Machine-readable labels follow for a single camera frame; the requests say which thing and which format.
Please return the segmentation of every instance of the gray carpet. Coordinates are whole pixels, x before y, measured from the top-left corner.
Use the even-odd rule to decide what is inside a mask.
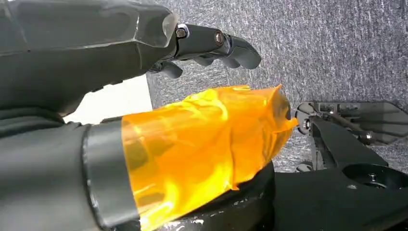
[[[207,88],[283,84],[292,107],[302,101],[391,101],[408,110],[408,6],[405,0],[158,0],[184,23],[245,38],[263,62],[256,70],[178,63],[177,80],[149,75],[154,107]],[[309,159],[309,141],[295,132],[274,159],[293,171]],[[408,172],[407,142],[375,147]]]

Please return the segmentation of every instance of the plastic cover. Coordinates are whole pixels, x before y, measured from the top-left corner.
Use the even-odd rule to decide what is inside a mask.
[[[122,139],[142,230],[152,231],[238,190],[297,126],[279,87],[206,90],[153,112],[126,115]]]
[[[0,0],[0,54],[132,41],[166,47],[178,18],[152,0]]]

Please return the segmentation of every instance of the screw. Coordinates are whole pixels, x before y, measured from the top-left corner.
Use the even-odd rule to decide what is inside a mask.
[[[215,34],[215,41],[218,46],[222,46],[224,44],[224,34],[221,31],[217,31]]]
[[[357,189],[357,186],[354,184],[350,184],[349,186],[347,186],[348,189]]]
[[[370,173],[369,177],[371,177],[371,181],[376,181],[377,180],[377,175],[375,175],[374,173]]]
[[[183,38],[187,37],[187,32],[183,28],[179,28],[179,29],[176,30],[176,36],[179,39],[183,39]]]
[[[305,119],[303,121],[303,128],[306,129],[306,130],[310,129],[310,120],[309,119]]]

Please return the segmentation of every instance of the transparent orange tape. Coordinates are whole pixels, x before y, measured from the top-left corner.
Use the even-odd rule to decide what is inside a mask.
[[[152,231],[248,181],[297,126],[273,89],[210,89],[126,115],[122,139],[143,231]]]

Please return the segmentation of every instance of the white wall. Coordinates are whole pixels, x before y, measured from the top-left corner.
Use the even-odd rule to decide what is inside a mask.
[[[78,109],[64,118],[66,122],[99,124],[104,118],[152,110],[146,76],[88,93]]]

